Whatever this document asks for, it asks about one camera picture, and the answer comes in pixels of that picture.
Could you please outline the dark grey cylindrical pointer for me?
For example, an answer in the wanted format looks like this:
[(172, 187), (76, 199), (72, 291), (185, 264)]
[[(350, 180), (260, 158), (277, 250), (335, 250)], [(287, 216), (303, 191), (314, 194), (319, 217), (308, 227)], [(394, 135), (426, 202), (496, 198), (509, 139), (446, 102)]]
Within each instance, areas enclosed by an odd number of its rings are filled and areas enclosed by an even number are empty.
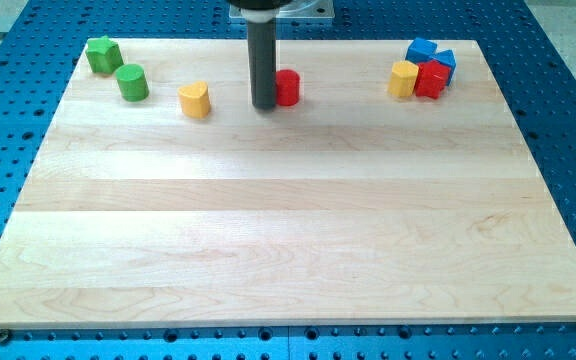
[(276, 106), (276, 24), (247, 22), (252, 105), (258, 110)]

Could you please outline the black and white mount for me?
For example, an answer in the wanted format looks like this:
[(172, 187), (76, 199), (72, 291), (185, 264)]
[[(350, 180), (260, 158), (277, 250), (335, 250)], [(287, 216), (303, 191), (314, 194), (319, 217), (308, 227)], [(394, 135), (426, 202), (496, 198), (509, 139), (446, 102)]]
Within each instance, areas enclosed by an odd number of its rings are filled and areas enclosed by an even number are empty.
[(237, 8), (242, 17), (253, 23), (267, 23), (273, 20), (280, 8), (290, 4), (292, 0), (227, 0)]

